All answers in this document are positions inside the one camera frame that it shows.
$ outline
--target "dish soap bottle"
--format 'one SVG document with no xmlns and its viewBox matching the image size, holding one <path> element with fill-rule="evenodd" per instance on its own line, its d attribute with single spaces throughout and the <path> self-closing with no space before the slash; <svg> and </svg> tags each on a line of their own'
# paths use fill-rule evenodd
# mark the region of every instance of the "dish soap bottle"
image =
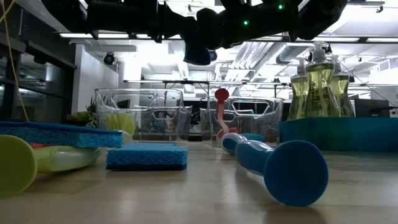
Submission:
<svg viewBox="0 0 398 224">
<path fill-rule="evenodd" d="M 306 118 L 338 116 L 338 106 L 331 87 L 335 62 L 326 59 L 323 44 L 322 41 L 314 43 L 313 60 L 305 66 L 309 85 L 305 105 Z"/>
<path fill-rule="evenodd" d="M 298 60 L 297 75 L 290 78 L 293 90 L 288 120 L 304 118 L 305 102 L 308 95 L 308 79 L 305 75 L 305 58 Z"/>
<path fill-rule="evenodd" d="M 333 60 L 335 61 L 335 75 L 332 78 L 332 85 L 336 96 L 339 116 L 353 117 L 353 105 L 348 98 L 349 73 L 341 71 L 338 56 L 333 56 Z"/>
</svg>

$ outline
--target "plastic container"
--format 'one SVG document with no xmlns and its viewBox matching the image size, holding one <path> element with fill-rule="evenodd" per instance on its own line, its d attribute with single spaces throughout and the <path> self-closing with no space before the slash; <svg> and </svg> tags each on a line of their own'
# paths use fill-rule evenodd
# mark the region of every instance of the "plastic container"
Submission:
<svg viewBox="0 0 398 224">
<path fill-rule="evenodd" d="M 324 44 L 322 41 L 314 43 L 313 61 L 305 66 L 309 84 L 305 117 L 338 116 L 338 105 L 331 86 L 335 62 L 326 59 L 322 49 Z"/>
<path fill-rule="evenodd" d="M 211 121 L 210 111 L 200 108 L 201 141 L 211 145 Z"/>
<path fill-rule="evenodd" d="M 211 145 L 221 147 L 221 125 L 216 116 L 217 101 L 209 99 Z M 279 123 L 282 119 L 283 99 L 231 96 L 224 103 L 224 122 L 238 134 L 259 134 L 271 146 L 279 143 Z"/>
<path fill-rule="evenodd" d="M 332 78 L 333 92 L 338 105 L 340 117 L 353 117 L 354 109 L 348 97 L 349 73 L 341 71 L 338 56 L 332 57 L 335 61 L 335 74 Z"/>
<path fill-rule="evenodd" d="M 301 119 L 305 115 L 305 104 L 308 96 L 308 79 L 305 74 L 305 59 L 300 58 L 297 75 L 290 78 L 293 98 L 290 104 L 288 120 Z"/>
<path fill-rule="evenodd" d="M 99 128 L 108 128 L 109 114 L 128 114 L 135 142 L 188 142 L 192 107 L 183 105 L 181 91 L 97 89 L 95 96 Z"/>
<path fill-rule="evenodd" d="M 280 124 L 282 142 L 303 140 L 321 151 L 398 152 L 396 118 L 305 118 Z"/>
</svg>

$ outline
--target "glass window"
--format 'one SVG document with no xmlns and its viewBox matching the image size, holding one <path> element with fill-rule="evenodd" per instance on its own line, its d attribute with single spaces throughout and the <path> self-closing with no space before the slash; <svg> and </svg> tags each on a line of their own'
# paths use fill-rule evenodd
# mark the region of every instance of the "glass window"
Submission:
<svg viewBox="0 0 398 224">
<path fill-rule="evenodd" d="M 31 121 L 62 122 L 63 99 L 19 88 L 26 113 Z M 25 120 L 21 101 L 16 100 L 15 119 Z"/>
<path fill-rule="evenodd" d="M 6 77 L 6 69 L 7 69 L 7 58 L 0 56 L 0 80 Z"/>
<path fill-rule="evenodd" d="M 30 54 L 21 55 L 19 83 L 55 94 L 65 93 L 66 71 Z"/>
</svg>

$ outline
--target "table surface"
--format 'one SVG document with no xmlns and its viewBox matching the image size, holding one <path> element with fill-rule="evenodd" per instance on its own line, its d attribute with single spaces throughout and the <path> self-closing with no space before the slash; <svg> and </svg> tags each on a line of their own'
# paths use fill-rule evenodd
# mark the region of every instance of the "table surface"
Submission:
<svg viewBox="0 0 398 224">
<path fill-rule="evenodd" d="M 185 171 L 105 171 L 95 166 L 38 175 L 0 199 L 0 223 L 398 223 L 398 155 L 326 152 L 326 192 L 307 208 L 278 204 L 234 157 L 190 143 Z"/>
</svg>

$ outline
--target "teal bin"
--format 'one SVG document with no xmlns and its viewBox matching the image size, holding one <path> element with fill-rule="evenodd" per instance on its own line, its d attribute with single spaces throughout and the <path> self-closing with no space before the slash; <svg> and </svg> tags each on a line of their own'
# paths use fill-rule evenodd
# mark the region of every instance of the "teal bin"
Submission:
<svg viewBox="0 0 398 224">
<path fill-rule="evenodd" d="M 398 152 L 397 118 L 304 118 L 280 124 L 280 141 L 304 140 L 321 151 Z"/>
</svg>

